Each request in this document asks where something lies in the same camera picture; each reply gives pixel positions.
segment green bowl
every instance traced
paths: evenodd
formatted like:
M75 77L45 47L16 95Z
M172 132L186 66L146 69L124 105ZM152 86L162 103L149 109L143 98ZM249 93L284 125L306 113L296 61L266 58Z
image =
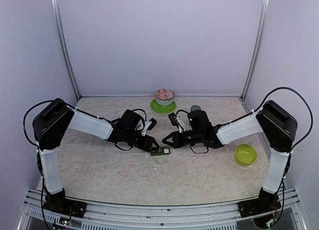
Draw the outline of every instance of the green bowl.
M248 166L257 161L257 151L248 144L240 144L236 147L235 159L242 166Z

